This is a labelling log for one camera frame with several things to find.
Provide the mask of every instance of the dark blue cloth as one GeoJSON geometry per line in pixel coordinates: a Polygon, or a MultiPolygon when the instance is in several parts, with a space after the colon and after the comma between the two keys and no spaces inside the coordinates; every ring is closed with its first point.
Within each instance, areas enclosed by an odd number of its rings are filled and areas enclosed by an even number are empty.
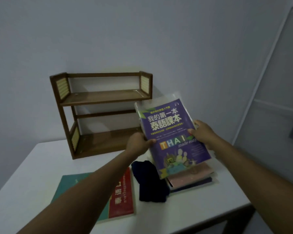
{"type": "Polygon", "coordinates": [[[160,180],[156,167],[150,161],[133,162],[133,175],[140,184],[139,200],[146,202],[166,202],[169,188],[166,181],[160,180]]]}

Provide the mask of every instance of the person's right hand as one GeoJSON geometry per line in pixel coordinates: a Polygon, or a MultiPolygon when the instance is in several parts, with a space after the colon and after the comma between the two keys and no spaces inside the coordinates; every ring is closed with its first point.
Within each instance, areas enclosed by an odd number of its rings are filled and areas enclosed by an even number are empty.
{"type": "Polygon", "coordinates": [[[212,150],[212,144],[218,138],[218,135],[206,123],[199,120],[194,120],[193,122],[198,125],[198,128],[196,130],[188,129],[188,132],[198,141],[204,143],[207,149],[212,150]]]}

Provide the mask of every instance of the cover illustration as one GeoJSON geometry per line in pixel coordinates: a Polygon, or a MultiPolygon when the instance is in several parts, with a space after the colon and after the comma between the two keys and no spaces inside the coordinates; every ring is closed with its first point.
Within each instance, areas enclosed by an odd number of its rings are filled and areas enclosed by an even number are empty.
{"type": "MultiPolygon", "coordinates": [[[[73,174],[62,176],[59,186],[56,189],[51,201],[55,201],[67,189],[76,185],[82,179],[88,177],[91,173],[73,174]]],[[[133,195],[130,177],[130,168],[127,168],[125,174],[119,180],[109,201],[105,205],[98,221],[108,220],[114,217],[120,217],[134,213],[133,195]]]]}
{"type": "Polygon", "coordinates": [[[147,139],[157,139],[150,151],[161,179],[211,158],[188,133],[195,128],[180,99],[138,113],[147,139]]]}

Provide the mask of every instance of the wooden shelf board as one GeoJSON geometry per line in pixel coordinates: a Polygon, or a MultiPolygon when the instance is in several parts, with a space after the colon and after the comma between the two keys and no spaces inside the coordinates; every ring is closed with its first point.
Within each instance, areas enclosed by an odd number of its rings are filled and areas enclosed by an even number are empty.
{"type": "Polygon", "coordinates": [[[129,137],[140,127],[81,135],[73,159],[124,150],[129,137]]]}
{"type": "Polygon", "coordinates": [[[86,104],[116,103],[150,99],[142,90],[112,90],[98,92],[71,93],[61,106],[78,106],[86,104]]]}

